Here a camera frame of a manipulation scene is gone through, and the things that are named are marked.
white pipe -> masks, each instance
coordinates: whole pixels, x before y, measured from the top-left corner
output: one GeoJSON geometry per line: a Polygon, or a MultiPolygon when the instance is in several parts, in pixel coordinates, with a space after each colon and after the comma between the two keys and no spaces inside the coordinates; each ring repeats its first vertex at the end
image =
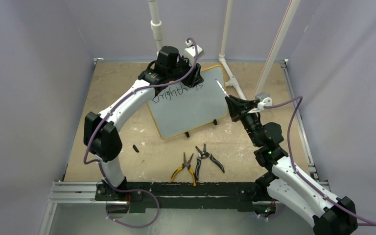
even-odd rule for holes
{"type": "Polygon", "coordinates": [[[233,9],[233,0],[227,1],[227,11],[226,11],[226,19],[224,21],[224,31],[223,31],[223,40],[221,42],[221,51],[219,58],[224,58],[226,45],[227,45],[227,37],[228,37],[228,27],[230,26],[230,19],[231,19],[231,10],[233,9]]]}
{"type": "Polygon", "coordinates": [[[240,88],[240,85],[234,76],[233,72],[231,72],[230,67],[228,67],[225,57],[225,50],[227,45],[227,37],[228,37],[228,27],[230,26],[230,19],[231,19],[231,11],[233,9],[233,0],[227,1],[227,10],[226,10],[226,19],[224,21],[224,30],[223,30],[223,38],[221,42],[221,52],[218,56],[218,60],[223,65],[225,71],[227,72],[228,76],[230,77],[230,80],[226,82],[227,87],[234,87],[234,89],[237,91],[238,96],[241,99],[246,99],[246,96],[244,95],[243,91],[240,88]]]}
{"type": "Polygon", "coordinates": [[[290,27],[290,23],[292,22],[293,16],[295,15],[300,2],[301,0],[290,0],[289,2],[289,6],[287,7],[286,13],[282,20],[282,24],[280,25],[275,41],[272,45],[272,49],[270,50],[269,57],[267,58],[266,64],[264,65],[263,71],[261,72],[260,79],[258,80],[253,97],[261,93],[261,91],[263,90],[264,83],[266,82],[267,76],[272,69],[273,62],[278,55],[280,46],[282,45],[286,32],[290,27]]]}
{"type": "Polygon", "coordinates": [[[150,26],[153,32],[153,38],[156,40],[156,48],[158,51],[164,46],[162,43],[162,22],[159,20],[158,2],[156,0],[149,0],[149,10],[152,20],[150,26]]]}

floor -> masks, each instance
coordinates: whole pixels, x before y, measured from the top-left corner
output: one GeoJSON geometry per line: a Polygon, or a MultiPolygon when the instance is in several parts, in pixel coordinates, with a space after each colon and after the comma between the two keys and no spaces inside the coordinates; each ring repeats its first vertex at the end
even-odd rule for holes
{"type": "MultiPolygon", "coordinates": [[[[202,68],[209,68],[218,63],[201,63],[202,68]]],[[[77,129],[72,147],[70,161],[65,181],[98,182],[102,176],[97,164],[84,165],[83,156],[83,125],[85,115],[105,109],[118,99],[133,84],[147,63],[98,63],[83,114],[77,129]]],[[[236,75],[243,92],[251,99],[258,77],[264,63],[229,63],[233,74],[236,75]]],[[[288,88],[283,71],[279,64],[274,64],[264,85],[265,92],[270,93],[273,104],[289,100],[288,88]]],[[[227,93],[237,95],[233,88],[227,88],[227,93]]],[[[263,124],[276,122],[282,126],[283,136],[293,113],[291,104],[261,113],[263,124]]],[[[249,182],[254,181],[266,171],[258,165],[253,147],[246,131],[240,122],[233,123],[229,116],[218,120],[218,125],[212,123],[190,131],[191,137],[179,135],[169,140],[162,140],[155,127],[147,105],[142,106],[124,125],[120,132],[123,150],[119,155],[120,165],[128,181],[169,181],[172,173],[181,165],[183,152],[189,156],[196,153],[195,146],[207,144],[207,151],[212,153],[225,168],[225,173],[209,159],[201,164],[200,182],[249,182]],[[136,153],[132,145],[140,150],[136,153]]],[[[298,125],[293,123],[291,129],[291,145],[295,162],[306,172],[309,172],[305,152],[298,132],[298,125]]],[[[287,150],[286,140],[281,146],[287,150]]],[[[195,168],[193,159],[191,167],[195,168]]],[[[176,182],[190,182],[192,177],[184,170],[178,174],[176,182]]]]}

gray backdrop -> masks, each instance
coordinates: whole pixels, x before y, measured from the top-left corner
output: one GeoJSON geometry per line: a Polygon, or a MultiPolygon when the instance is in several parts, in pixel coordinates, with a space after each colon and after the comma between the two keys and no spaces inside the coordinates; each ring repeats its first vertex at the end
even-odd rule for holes
{"type": "Polygon", "coordinates": [[[61,0],[0,0],[0,234],[38,233],[93,62],[61,0]]]}
{"type": "MultiPolygon", "coordinates": [[[[152,60],[156,44],[147,0],[65,0],[93,57],[152,60]]],[[[289,58],[321,0],[302,0],[278,57],[289,58]]],[[[266,60],[289,0],[236,0],[227,59],[266,60]]],[[[182,48],[193,37],[218,59],[227,0],[158,0],[164,43],[182,48]]]]}
{"type": "Polygon", "coordinates": [[[320,177],[376,220],[376,1],[323,0],[288,70],[320,177]]]}

